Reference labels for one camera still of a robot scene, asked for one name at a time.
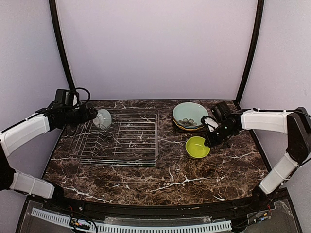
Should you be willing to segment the lime green bowl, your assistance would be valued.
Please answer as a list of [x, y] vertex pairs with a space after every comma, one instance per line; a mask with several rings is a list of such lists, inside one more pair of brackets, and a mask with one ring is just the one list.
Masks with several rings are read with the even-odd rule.
[[209, 155], [210, 147], [205, 145], [205, 139], [200, 136], [193, 136], [185, 144], [187, 154], [194, 159], [202, 159]]

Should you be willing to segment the black square floral plate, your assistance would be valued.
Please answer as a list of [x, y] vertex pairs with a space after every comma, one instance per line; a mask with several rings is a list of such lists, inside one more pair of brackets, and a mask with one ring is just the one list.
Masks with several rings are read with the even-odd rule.
[[185, 129], [183, 127], [174, 127], [174, 130], [177, 132], [189, 132], [189, 133], [198, 133], [198, 132], [203, 132], [205, 130], [204, 127], [197, 128], [197, 129]]

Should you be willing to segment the yellow polka dot plate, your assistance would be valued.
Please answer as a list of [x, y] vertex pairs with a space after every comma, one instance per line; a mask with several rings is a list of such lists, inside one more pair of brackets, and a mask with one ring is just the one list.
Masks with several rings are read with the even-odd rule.
[[202, 130], [204, 128], [204, 126], [201, 127], [197, 127], [197, 128], [185, 128], [179, 124], [177, 124], [176, 122], [174, 123], [176, 127], [178, 127], [179, 129], [183, 130], [183, 131], [187, 131], [187, 132], [197, 132], [199, 130]]

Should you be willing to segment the blue polka dot plate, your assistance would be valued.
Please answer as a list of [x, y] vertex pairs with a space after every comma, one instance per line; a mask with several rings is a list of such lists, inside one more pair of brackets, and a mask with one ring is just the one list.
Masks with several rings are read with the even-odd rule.
[[201, 125], [201, 126], [184, 126], [184, 125], [182, 125], [182, 124], [180, 124], [180, 123], [178, 123], [178, 122], [176, 122], [177, 124], [179, 124], [179, 125], [181, 125], [181, 126], [183, 126], [183, 127], [185, 127], [185, 128], [197, 128], [197, 127], [201, 127], [201, 126], [203, 126], [203, 125]]

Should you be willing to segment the pale green plate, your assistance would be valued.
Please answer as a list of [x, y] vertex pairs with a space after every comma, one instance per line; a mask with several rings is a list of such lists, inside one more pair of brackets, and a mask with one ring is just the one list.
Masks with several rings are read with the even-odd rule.
[[208, 116], [207, 109], [194, 102], [184, 102], [173, 109], [173, 118], [184, 126], [199, 126], [204, 116]]

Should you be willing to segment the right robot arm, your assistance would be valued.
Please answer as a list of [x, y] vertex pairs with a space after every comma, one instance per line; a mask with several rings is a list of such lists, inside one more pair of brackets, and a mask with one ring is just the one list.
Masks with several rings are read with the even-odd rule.
[[294, 110], [240, 109], [232, 111], [225, 102], [212, 107], [213, 116], [203, 116], [207, 147], [217, 146], [243, 130], [262, 130], [287, 135], [284, 156], [252, 190], [250, 209], [258, 211], [273, 192], [298, 168], [308, 162], [311, 152], [311, 116], [304, 107]]

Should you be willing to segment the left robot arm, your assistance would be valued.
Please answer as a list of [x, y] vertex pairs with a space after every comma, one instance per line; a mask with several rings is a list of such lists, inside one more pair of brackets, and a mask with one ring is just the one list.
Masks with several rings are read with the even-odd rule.
[[78, 88], [57, 89], [54, 101], [0, 133], [0, 189], [14, 190], [51, 199], [55, 185], [12, 168], [8, 157], [32, 139], [67, 125], [77, 126], [94, 120], [98, 111], [90, 100], [80, 102]]

